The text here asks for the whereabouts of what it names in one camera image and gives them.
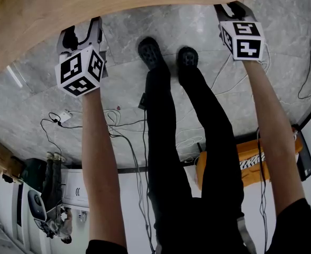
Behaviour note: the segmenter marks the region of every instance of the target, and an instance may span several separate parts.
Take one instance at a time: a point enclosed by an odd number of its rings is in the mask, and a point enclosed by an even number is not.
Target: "black sleeve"
[[[267,254],[311,254],[311,208],[302,198],[277,217],[276,230]]]
[[[101,240],[91,240],[88,243],[86,254],[127,254],[127,249],[116,243]]]

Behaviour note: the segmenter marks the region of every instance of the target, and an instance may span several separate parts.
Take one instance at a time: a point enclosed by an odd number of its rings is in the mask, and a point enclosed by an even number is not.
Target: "foot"
[[[147,37],[139,43],[138,53],[149,70],[166,65],[157,42],[151,37]]]
[[[48,160],[54,160],[54,156],[53,156],[53,154],[52,154],[52,152],[47,152],[46,153],[46,158],[48,159]]]
[[[179,51],[178,55],[178,67],[182,68],[185,66],[198,66],[198,53],[191,47],[183,47]]]
[[[64,156],[60,155],[60,153],[57,153],[57,152],[54,153],[54,159],[56,161],[61,161],[63,163],[66,162],[66,158]]]

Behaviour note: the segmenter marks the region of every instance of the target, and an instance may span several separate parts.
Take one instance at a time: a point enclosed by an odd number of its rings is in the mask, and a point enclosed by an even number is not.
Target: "white cabinet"
[[[83,170],[62,169],[62,182],[65,182],[62,202],[66,207],[88,211],[88,197],[83,180]]]

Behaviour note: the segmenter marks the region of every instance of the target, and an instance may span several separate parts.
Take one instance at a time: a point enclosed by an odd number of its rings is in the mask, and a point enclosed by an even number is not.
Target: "forearm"
[[[117,164],[100,90],[83,97],[82,165],[91,212],[90,239],[126,247]]]
[[[295,142],[289,120],[261,65],[244,61],[249,75],[261,142],[275,198],[276,214],[304,197],[296,161]]]
[[[71,209],[67,209],[66,210],[66,220],[72,220],[72,213],[71,213]]]

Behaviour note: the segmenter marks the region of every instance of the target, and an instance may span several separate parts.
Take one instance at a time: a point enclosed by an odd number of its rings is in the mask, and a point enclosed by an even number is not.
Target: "gray marble floor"
[[[311,98],[299,100],[311,49],[311,0],[243,0],[262,23],[270,50],[268,77],[286,110],[291,123],[303,119],[311,109]],[[187,45],[199,53],[199,68],[217,94],[220,104],[233,125],[235,135],[254,131],[257,119],[248,78],[241,62],[230,60],[219,38],[218,20],[213,6],[162,5],[118,12],[103,18],[105,34],[101,48],[107,50],[109,77],[103,79],[102,101],[106,109],[121,108],[120,123],[143,119],[138,103],[144,92],[147,68],[136,46],[145,36],[157,39],[173,78],[172,94],[177,112],[177,147],[182,159],[197,155],[194,142],[205,141],[193,107],[176,79],[175,58],[180,47]],[[77,25],[77,34],[85,35],[89,22]],[[65,95],[56,87],[54,66],[58,63],[58,35],[38,44],[11,67],[16,69],[22,88],[7,71],[0,72],[0,141],[23,158],[44,158],[46,151],[57,151],[47,141],[40,127],[49,112],[67,109],[81,112],[81,100]],[[264,60],[268,63],[268,53]],[[311,73],[302,96],[311,93]],[[62,129],[43,123],[52,141],[69,161],[81,159],[81,129]],[[74,113],[67,126],[81,125],[81,113]],[[132,142],[143,165],[143,123],[122,127],[120,132]],[[114,139],[113,146],[120,167],[132,167],[132,154],[124,139]]]

